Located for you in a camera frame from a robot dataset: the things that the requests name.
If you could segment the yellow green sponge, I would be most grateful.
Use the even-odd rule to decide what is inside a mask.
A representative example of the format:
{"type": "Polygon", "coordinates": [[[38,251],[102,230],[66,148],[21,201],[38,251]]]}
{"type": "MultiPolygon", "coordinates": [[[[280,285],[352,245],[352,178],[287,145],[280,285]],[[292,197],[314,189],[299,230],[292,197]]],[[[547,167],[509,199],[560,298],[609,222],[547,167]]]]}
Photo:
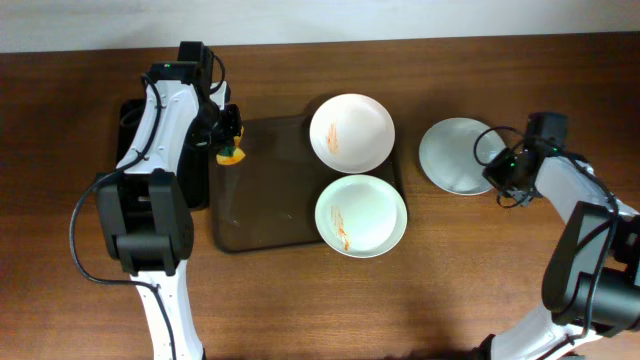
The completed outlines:
{"type": "Polygon", "coordinates": [[[221,166],[232,166],[241,162],[245,157],[245,152],[240,148],[240,143],[244,135],[244,128],[233,137],[233,144],[223,147],[216,154],[216,163],[221,166]]]}

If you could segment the light blue plate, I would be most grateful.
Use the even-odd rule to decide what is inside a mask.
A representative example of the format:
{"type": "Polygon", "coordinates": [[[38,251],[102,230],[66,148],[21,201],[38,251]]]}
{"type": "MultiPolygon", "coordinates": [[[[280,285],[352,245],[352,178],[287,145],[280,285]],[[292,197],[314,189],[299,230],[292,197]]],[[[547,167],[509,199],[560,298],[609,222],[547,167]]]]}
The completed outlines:
{"type": "Polygon", "coordinates": [[[488,129],[471,118],[449,118],[427,130],[419,145],[419,162],[426,176],[439,188],[456,195],[474,196],[493,186],[483,177],[483,163],[493,160],[506,144],[495,132],[476,139],[488,129]]]}

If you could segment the pink white plate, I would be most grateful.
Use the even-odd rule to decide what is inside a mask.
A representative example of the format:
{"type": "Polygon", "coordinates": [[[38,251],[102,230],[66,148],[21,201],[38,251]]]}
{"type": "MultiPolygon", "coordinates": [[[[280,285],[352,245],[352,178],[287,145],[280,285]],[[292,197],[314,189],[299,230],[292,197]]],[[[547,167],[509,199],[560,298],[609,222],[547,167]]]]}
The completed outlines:
{"type": "Polygon", "coordinates": [[[364,173],[390,155],[395,126],[389,112],[375,99],[341,94],[315,111],[309,139],[317,157],[329,168],[347,174],[364,173]]]}

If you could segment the light green plate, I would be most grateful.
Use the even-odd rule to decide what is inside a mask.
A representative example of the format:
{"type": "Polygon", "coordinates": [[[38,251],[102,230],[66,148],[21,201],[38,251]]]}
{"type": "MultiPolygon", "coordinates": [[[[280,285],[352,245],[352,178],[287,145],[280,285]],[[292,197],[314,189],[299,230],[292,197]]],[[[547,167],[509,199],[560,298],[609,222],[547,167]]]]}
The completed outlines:
{"type": "Polygon", "coordinates": [[[373,258],[396,247],[408,225],[408,210],[388,182],[371,175],[349,175],[328,185],[314,210],[322,240],[353,258],[373,258]]]}

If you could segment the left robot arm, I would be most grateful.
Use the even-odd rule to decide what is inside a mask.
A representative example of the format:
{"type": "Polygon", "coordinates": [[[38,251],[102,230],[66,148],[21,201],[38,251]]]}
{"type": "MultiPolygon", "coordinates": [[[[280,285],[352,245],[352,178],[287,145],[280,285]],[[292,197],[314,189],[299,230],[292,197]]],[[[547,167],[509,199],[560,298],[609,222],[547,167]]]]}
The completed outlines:
{"type": "Polygon", "coordinates": [[[145,105],[131,145],[90,190],[109,256],[128,276],[119,283],[142,300],[154,357],[203,359],[186,280],[193,207],[180,181],[205,172],[211,153],[223,165],[241,161],[244,128],[209,60],[155,64],[142,82],[145,105]]]}

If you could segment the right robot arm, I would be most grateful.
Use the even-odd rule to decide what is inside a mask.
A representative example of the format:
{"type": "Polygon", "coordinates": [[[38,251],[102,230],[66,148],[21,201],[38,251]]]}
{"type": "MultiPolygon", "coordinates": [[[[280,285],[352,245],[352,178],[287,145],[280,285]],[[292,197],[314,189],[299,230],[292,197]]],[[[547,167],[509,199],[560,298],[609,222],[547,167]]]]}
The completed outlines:
{"type": "Polygon", "coordinates": [[[588,161],[549,142],[501,151],[484,177],[519,205],[547,199],[565,228],[546,267],[541,303],[488,336],[478,359],[560,359],[585,343],[639,329],[639,213],[588,161]]]}

